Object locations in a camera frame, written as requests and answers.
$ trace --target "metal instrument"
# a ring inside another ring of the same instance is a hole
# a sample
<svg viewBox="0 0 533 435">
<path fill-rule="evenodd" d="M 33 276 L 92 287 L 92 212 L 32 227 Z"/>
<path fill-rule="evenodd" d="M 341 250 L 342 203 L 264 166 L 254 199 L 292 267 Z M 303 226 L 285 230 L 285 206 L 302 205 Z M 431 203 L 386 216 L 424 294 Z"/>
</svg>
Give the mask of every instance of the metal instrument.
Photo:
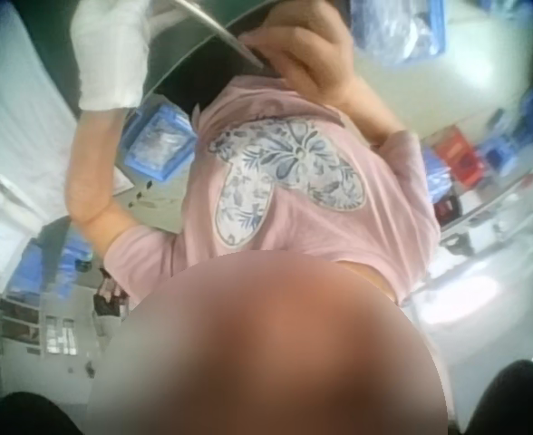
<svg viewBox="0 0 533 435">
<path fill-rule="evenodd" d="M 208 27 L 212 32 L 216 34 L 222 41 L 230 45 L 237 52 L 239 52 L 245 59 L 251 62 L 258 68 L 264 68 L 265 65 L 260 62 L 260 60 L 243 44 L 241 43 L 235 35 L 225 29 L 218 21 L 208 15 L 202 10 L 202 8 L 190 0 L 170 0 L 178 7 L 185 10 L 193 18 L 197 19 L 199 22 L 203 23 Z"/>
</svg>

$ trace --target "sleeve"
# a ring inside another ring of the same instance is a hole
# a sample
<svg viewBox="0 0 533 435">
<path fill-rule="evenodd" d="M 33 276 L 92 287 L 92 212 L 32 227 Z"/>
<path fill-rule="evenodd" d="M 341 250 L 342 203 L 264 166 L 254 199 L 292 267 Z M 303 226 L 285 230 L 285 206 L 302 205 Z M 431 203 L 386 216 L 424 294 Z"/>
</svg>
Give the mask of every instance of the sleeve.
<svg viewBox="0 0 533 435">
<path fill-rule="evenodd" d="M 377 150 L 391 168 L 416 217 L 440 239 L 440 224 L 430 202 L 426 169 L 423 164 L 422 145 L 415 134 L 400 131 L 393 134 Z"/>
<path fill-rule="evenodd" d="M 172 277 L 175 241 L 173 233 L 132 227 L 111 244 L 103 263 L 121 288 L 140 302 Z"/>
<path fill-rule="evenodd" d="M 409 268 L 412 285 L 425 276 L 441 237 L 428 192 L 422 146 L 415 134 L 401 131 L 393 134 L 377 152 L 397 178 L 414 216 L 415 230 L 407 236 L 415 245 L 413 255 L 409 256 L 413 265 Z"/>
</svg>

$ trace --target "pink shirt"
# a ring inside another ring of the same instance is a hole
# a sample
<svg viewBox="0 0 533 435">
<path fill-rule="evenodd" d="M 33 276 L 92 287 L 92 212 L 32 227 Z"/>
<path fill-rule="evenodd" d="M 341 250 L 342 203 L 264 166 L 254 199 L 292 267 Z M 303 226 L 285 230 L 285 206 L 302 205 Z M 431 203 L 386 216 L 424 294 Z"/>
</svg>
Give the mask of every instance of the pink shirt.
<svg viewBox="0 0 533 435">
<path fill-rule="evenodd" d="M 371 266 L 398 301 L 440 239 L 421 145 L 409 132 L 376 152 L 336 111 L 275 79 L 237 77 L 199 116 L 179 234 L 139 226 L 105 267 L 141 300 L 178 272 L 244 250 L 289 250 Z"/>
</svg>

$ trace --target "white glove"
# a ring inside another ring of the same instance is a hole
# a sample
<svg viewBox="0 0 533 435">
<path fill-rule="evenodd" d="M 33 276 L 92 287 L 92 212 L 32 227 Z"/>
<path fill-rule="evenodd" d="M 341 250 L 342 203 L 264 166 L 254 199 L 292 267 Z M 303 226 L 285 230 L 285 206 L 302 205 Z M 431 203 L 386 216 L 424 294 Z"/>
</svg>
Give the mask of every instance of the white glove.
<svg viewBox="0 0 533 435">
<path fill-rule="evenodd" d="M 71 25 L 84 111 L 137 107 L 148 73 L 150 0 L 81 0 Z"/>
</svg>

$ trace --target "red box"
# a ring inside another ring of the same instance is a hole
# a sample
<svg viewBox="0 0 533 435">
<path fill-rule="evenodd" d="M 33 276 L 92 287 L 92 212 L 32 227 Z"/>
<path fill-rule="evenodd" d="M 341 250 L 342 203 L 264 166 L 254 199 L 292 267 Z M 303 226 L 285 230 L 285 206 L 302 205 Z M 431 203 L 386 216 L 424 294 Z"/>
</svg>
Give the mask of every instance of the red box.
<svg viewBox="0 0 533 435">
<path fill-rule="evenodd" d="M 433 148 L 450 167 L 451 173 L 464 187 L 474 188 L 484 176 L 484 164 L 476 150 L 456 126 L 437 133 Z"/>
</svg>

